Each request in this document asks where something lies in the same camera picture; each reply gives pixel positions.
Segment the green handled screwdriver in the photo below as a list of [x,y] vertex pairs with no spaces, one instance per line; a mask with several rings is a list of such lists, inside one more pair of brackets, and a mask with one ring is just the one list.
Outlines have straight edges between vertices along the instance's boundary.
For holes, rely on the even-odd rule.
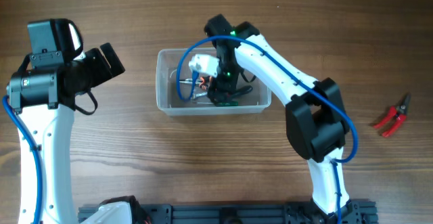
[[229,107],[229,106],[238,106],[237,101],[229,101],[229,102],[218,102],[215,104],[218,107]]

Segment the clear plastic container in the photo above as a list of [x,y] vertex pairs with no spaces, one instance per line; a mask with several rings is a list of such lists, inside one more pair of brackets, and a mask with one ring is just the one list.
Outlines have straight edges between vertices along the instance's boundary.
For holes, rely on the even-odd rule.
[[[156,102],[158,108],[169,116],[203,116],[222,114],[261,113],[271,105],[271,90],[259,79],[250,85],[252,92],[234,100],[238,106],[218,107],[209,98],[201,97],[184,102],[179,99],[176,88],[176,76],[179,60],[186,49],[163,49],[158,53],[156,64]],[[196,87],[194,93],[203,90]]]

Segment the red handled cutters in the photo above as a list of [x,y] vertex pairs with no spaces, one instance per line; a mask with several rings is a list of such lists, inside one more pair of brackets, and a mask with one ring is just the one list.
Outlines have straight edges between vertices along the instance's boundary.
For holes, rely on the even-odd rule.
[[379,129],[388,124],[391,120],[393,120],[394,123],[381,134],[382,137],[392,136],[406,121],[410,101],[411,94],[406,93],[396,105],[389,107],[385,116],[379,122],[375,123],[373,125],[373,128]]

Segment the black red screwdriver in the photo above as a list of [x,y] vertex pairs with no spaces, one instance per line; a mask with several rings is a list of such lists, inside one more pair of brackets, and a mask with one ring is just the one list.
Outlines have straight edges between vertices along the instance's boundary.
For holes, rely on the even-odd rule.
[[252,92],[253,87],[251,85],[246,85],[240,89],[237,89],[231,96],[232,97],[239,97],[242,95],[246,95],[249,94],[250,92]]

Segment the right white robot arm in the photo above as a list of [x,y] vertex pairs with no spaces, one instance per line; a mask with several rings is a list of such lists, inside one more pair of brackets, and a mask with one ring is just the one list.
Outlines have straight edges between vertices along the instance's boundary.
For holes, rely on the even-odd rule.
[[219,14],[207,21],[204,32],[219,61],[209,97],[214,103],[233,99],[245,70],[260,79],[284,105],[288,141],[307,161],[314,212],[342,220],[350,200],[341,165],[350,127],[337,84],[330,78],[318,81],[291,65],[249,22],[232,26]]

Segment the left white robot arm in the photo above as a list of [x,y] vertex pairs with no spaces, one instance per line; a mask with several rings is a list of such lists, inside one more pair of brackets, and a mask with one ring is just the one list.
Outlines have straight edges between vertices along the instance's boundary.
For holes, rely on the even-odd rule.
[[78,223],[72,199],[70,138],[78,95],[125,69],[110,43],[64,58],[61,51],[27,57],[42,67],[13,73],[3,106],[20,138],[19,223]]

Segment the silver socket wrench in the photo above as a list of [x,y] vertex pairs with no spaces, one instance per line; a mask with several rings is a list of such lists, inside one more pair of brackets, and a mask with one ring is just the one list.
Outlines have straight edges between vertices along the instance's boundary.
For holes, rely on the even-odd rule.
[[206,97],[207,96],[207,92],[201,92],[201,93],[195,93],[192,96],[193,100],[199,99],[201,97]]

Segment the orange black needle-nose pliers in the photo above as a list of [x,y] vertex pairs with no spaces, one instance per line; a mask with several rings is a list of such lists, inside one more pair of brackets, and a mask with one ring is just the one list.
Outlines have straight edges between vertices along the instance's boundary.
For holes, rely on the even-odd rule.
[[207,91],[210,85],[210,76],[201,76],[195,82],[193,82],[193,79],[181,79],[179,82],[183,84],[194,83],[196,87],[199,87],[204,91]]

